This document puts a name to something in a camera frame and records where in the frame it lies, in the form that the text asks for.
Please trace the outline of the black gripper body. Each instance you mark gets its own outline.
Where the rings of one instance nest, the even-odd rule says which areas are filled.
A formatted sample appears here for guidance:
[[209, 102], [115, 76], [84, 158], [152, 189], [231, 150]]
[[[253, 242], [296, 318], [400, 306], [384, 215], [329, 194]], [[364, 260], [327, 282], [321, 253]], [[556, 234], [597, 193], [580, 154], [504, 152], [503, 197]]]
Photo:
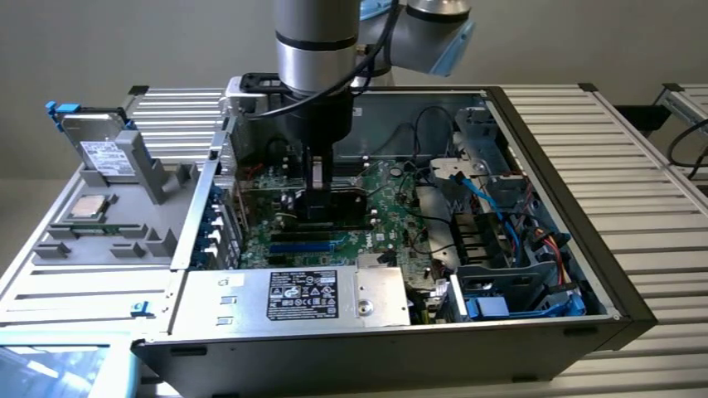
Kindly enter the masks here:
[[351, 91], [344, 90], [276, 117], [279, 132], [289, 140], [300, 142], [308, 156], [329, 156], [333, 144], [348, 136], [353, 122], [353, 101]]

